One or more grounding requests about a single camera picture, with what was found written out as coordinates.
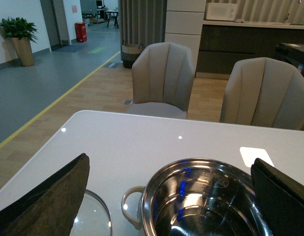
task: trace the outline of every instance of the glass lid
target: glass lid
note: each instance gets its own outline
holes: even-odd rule
[[[112,236],[112,217],[104,201],[90,190],[85,191],[70,236]]]

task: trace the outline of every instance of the chair backrest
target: chair backrest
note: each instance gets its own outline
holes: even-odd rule
[[[304,77],[294,66],[270,58],[236,62],[220,122],[304,129]]]
[[[193,80],[191,50],[176,43],[147,46],[132,66],[133,102],[162,102],[187,112]]]

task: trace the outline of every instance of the fire extinguisher box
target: fire extinguisher box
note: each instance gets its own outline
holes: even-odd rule
[[[77,22],[75,23],[75,34],[77,36],[78,42],[85,42],[87,41],[87,30],[85,27],[85,23]]]

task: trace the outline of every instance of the beige chair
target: beige chair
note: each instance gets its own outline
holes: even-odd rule
[[[304,130],[304,77],[294,66],[270,58],[238,61],[220,122]]]
[[[186,119],[194,76],[188,47],[147,46],[132,66],[134,104],[126,113]]]

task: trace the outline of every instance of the door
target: door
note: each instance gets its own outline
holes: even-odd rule
[[[53,0],[40,0],[52,51],[61,47]]]

